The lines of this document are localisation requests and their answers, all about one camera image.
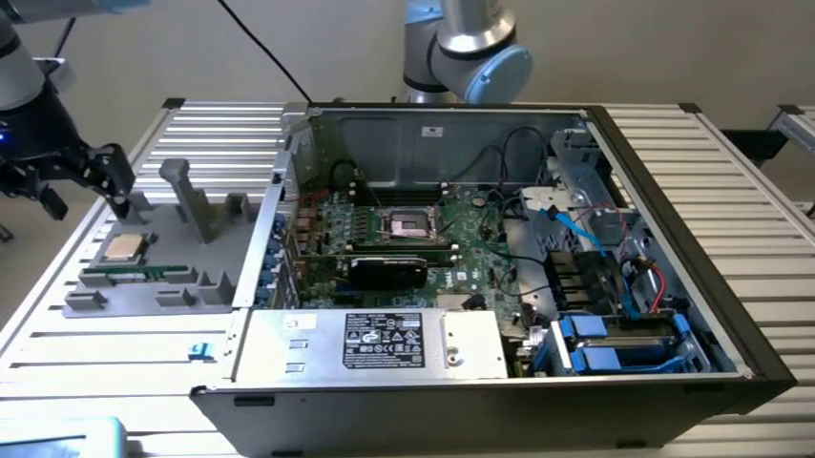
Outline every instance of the warning label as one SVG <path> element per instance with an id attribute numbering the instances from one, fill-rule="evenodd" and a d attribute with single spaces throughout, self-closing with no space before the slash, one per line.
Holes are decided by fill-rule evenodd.
<path id="1" fill-rule="evenodd" d="M 425 367 L 421 313 L 346 315 L 343 365 L 349 369 Z"/>

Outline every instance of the sticker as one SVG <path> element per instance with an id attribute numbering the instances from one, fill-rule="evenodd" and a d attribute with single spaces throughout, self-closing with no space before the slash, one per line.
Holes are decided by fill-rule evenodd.
<path id="1" fill-rule="evenodd" d="M 317 313 L 298 313 L 283 317 L 283 325 L 289 329 L 315 329 L 318 327 Z"/>
<path id="2" fill-rule="evenodd" d="M 422 314 L 347 314 L 343 365 L 349 369 L 425 367 Z"/>
<path id="3" fill-rule="evenodd" d="M 430 138 L 442 138 L 445 136 L 445 128 L 443 127 L 423 127 L 422 136 L 430 137 Z"/>

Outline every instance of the white wall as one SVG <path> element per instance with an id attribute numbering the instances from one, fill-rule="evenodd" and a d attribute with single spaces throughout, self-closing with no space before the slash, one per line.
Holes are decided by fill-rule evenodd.
<path id="1" fill-rule="evenodd" d="M 402 81 L 401 0 L 231 0 L 318 99 L 385 100 Z M 815 103 L 813 0 L 505 0 L 537 59 L 528 101 L 697 102 L 720 125 L 764 127 Z M 62 23 L 21 27 L 51 52 Z M 93 142 L 133 145 L 163 99 L 298 100 L 214 0 L 155 0 L 82 18 L 66 97 Z"/>

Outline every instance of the open computer chassis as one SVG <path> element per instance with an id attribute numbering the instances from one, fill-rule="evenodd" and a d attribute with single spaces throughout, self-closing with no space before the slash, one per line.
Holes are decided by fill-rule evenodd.
<path id="1" fill-rule="evenodd" d="M 242 454 L 660 447 L 796 383 L 604 107 L 285 118 L 191 392 Z"/>

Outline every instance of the circuit board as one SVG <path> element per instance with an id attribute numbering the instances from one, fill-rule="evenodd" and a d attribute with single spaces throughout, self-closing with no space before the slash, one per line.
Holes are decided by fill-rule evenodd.
<path id="1" fill-rule="evenodd" d="M 495 233 L 499 223 L 490 191 L 475 187 L 454 188 L 433 207 L 355 206 L 341 193 L 305 202 L 298 214 L 298 279 L 303 308 L 445 307 L 462 308 L 473 295 L 483 295 L 487 308 L 502 321 L 514 319 L 521 302 L 498 289 L 498 282 L 514 268 L 487 249 L 482 221 Z M 429 215 L 433 234 L 426 238 L 393 237 L 387 219 L 399 215 Z M 374 247 L 410 247 L 401 254 L 429 259 L 429 278 L 422 289 L 409 291 L 355 291 L 343 275 L 345 260 L 385 255 Z M 369 248 L 365 254 L 354 251 Z M 490 248 L 507 253 L 506 243 Z M 506 281 L 503 289 L 518 293 L 518 283 Z"/>

